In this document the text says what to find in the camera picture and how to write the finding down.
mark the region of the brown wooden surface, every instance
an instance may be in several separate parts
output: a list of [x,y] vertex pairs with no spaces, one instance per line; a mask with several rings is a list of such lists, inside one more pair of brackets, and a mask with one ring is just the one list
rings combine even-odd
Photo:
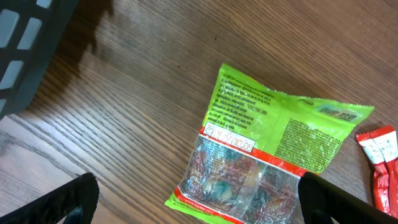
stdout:
[[[0,122],[0,215],[90,171],[93,223],[196,223],[164,202],[223,62],[269,88],[376,106],[354,133],[398,127],[397,31],[394,0],[80,0],[31,106]],[[322,177],[371,203],[354,134]]]

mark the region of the red sachet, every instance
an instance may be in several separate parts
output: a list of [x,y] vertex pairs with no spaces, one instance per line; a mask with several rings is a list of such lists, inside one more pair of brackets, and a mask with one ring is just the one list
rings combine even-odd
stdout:
[[371,139],[370,133],[357,134],[356,140],[363,147],[366,155],[371,161],[373,172],[373,199],[374,206],[391,215],[389,203],[389,173],[387,164],[384,162],[383,155],[376,143]]
[[389,171],[389,201],[391,208],[391,215],[398,218],[398,173],[397,173],[397,158],[398,145],[397,133],[391,126],[385,126],[371,132],[371,138],[380,149],[384,161],[387,163]]

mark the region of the plastic bag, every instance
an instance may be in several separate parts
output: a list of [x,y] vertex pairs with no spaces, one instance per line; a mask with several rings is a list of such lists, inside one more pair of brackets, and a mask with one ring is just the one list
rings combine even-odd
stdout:
[[165,204],[209,223],[289,223],[300,176],[323,171],[372,110],[273,91],[224,64]]

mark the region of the food packet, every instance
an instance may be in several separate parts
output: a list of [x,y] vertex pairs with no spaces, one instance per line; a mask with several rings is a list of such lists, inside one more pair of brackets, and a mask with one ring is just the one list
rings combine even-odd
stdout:
[[372,110],[270,90],[224,64],[165,204],[208,223],[290,223],[300,176],[321,173]]
[[397,133],[391,126],[385,126],[371,132],[371,137],[379,147],[389,171],[389,202],[391,215],[398,218],[398,145]]
[[358,143],[363,147],[364,152],[371,161],[374,172],[373,172],[373,200],[374,206],[391,215],[391,208],[389,202],[389,172],[387,164],[384,161],[384,157],[371,138],[371,133],[357,134],[356,139]]

